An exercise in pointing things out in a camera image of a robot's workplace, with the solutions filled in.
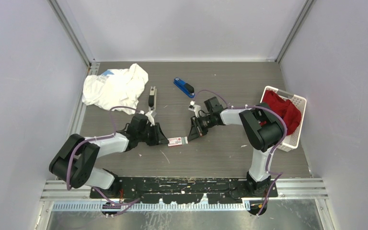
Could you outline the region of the staple box lid sleeve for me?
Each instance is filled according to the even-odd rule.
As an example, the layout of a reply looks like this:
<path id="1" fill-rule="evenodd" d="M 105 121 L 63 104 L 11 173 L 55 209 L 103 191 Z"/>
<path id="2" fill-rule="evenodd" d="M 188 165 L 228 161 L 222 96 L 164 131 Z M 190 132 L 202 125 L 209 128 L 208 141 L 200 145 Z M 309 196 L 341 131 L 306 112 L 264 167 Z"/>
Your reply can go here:
<path id="1" fill-rule="evenodd" d="M 177 137 L 177 138 L 169 138 L 168 139 L 168 147 L 181 146 L 185 143 L 185 138 Z"/>

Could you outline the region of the blue black stapler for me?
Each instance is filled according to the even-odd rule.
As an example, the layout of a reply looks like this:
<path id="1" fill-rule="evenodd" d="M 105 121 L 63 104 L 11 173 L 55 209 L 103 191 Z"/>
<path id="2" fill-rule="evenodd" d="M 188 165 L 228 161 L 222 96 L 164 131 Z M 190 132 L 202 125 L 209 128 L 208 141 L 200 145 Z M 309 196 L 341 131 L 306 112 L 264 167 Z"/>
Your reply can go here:
<path id="1" fill-rule="evenodd" d="M 189 98 L 195 97 L 195 90 L 192 85 L 185 82 L 184 80 L 180 78 L 175 78 L 173 80 L 173 83 L 175 86 L 177 86 L 185 95 L 187 95 Z"/>

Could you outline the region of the box of staples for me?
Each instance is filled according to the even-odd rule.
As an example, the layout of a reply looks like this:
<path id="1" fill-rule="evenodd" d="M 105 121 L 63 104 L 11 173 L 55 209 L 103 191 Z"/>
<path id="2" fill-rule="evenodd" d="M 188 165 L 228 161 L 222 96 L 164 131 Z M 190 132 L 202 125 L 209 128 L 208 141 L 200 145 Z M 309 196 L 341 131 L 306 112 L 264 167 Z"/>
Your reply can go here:
<path id="1" fill-rule="evenodd" d="M 188 139 L 187 137 L 182 137 L 182 144 L 188 144 Z"/>

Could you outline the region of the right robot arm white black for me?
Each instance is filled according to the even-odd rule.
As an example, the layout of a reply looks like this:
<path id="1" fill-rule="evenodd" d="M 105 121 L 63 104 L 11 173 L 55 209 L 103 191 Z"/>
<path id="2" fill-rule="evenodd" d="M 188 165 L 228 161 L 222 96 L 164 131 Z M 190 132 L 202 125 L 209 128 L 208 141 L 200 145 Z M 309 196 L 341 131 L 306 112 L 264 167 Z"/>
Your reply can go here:
<path id="1" fill-rule="evenodd" d="M 241 125 L 253 148 L 252 164 L 245 185 L 251 196 L 258 197 L 270 184 L 273 153 L 287 135 L 284 120 L 267 103 L 243 108 L 224 107 L 216 97 L 204 102 L 207 111 L 191 101 L 188 109 L 194 112 L 188 141 L 205 136 L 215 126 Z"/>

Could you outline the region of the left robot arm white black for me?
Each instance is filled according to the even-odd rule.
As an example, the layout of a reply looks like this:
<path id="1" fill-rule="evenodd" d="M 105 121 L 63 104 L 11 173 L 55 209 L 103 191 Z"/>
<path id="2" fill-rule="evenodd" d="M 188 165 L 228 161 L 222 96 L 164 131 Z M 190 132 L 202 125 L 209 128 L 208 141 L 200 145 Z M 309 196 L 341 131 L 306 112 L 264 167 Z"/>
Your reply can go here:
<path id="1" fill-rule="evenodd" d="M 52 159 L 49 171 L 66 182 L 68 190 L 86 185 L 114 198 L 121 190 L 118 176 L 96 168 L 95 162 L 105 155 L 130 151 L 141 142 L 148 146 L 169 143 L 150 114 L 135 114 L 123 130 L 107 136 L 85 138 L 72 134 Z"/>

